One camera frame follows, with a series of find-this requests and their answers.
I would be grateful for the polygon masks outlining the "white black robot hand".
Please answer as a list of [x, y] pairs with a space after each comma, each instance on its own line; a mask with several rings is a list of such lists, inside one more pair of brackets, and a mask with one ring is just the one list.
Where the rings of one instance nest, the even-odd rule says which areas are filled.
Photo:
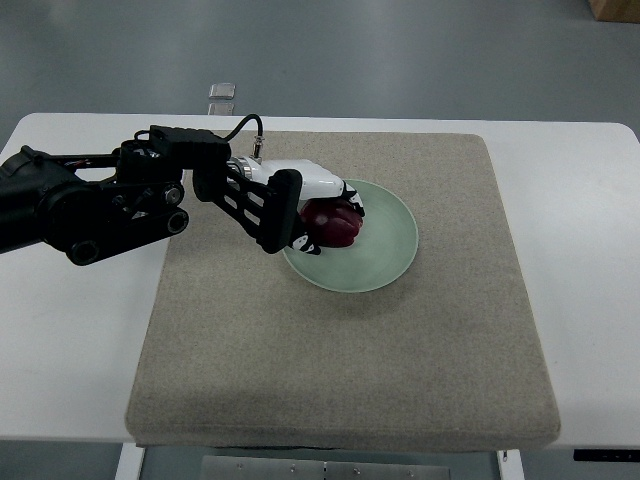
[[[299, 194], [301, 209], [311, 199], [342, 199], [355, 208], [363, 217], [364, 223], [364, 206], [357, 190], [346, 180], [310, 160], [268, 160], [260, 163], [252, 157], [233, 157], [227, 162], [227, 165], [243, 177], [260, 184], [267, 184], [269, 178], [279, 170], [296, 170], [302, 177], [302, 187]], [[319, 246], [310, 239], [301, 216], [300, 220], [301, 223], [293, 229], [289, 247], [310, 255], [320, 254], [324, 246]]]

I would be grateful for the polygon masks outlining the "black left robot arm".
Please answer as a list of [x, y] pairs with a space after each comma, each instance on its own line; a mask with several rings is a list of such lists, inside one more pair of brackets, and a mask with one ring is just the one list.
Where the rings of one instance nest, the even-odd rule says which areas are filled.
[[231, 164], [234, 128], [152, 125], [104, 155], [51, 155], [23, 146], [1, 166], [1, 250], [44, 242], [86, 266], [183, 232], [182, 178], [274, 254], [306, 233], [301, 174], [281, 169], [261, 184]]

